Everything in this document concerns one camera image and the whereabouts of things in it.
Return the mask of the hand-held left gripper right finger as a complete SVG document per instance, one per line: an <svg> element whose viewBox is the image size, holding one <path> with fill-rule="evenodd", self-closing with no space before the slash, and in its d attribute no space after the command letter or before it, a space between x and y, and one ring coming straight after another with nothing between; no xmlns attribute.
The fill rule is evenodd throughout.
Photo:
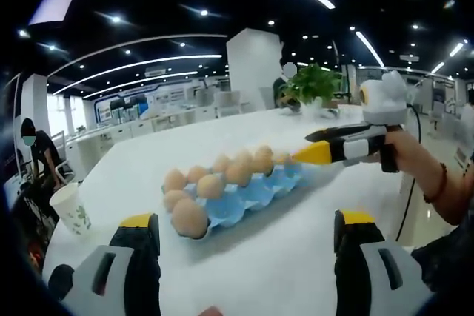
<svg viewBox="0 0 474 316"><path fill-rule="evenodd" d="M337 315L416 315L432 292L421 267L363 212L335 211Z"/></svg>

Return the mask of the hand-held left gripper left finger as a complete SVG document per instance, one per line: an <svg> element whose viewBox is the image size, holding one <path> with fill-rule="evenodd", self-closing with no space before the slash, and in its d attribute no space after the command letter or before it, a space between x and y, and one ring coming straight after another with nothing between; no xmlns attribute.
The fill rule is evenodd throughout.
<svg viewBox="0 0 474 316"><path fill-rule="evenodd" d="M74 315L160 315L158 216L119 224L108 245L97 246L72 276Z"/></svg>

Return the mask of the person's right hand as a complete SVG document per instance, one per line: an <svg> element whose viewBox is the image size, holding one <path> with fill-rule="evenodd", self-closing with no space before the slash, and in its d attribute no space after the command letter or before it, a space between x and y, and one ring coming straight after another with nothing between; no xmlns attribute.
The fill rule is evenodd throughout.
<svg viewBox="0 0 474 316"><path fill-rule="evenodd" d="M447 169L417 139L405 130L389 131L385 144L393 145L398 168L411 175L424 193L424 200L433 204L447 184Z"/></svg>

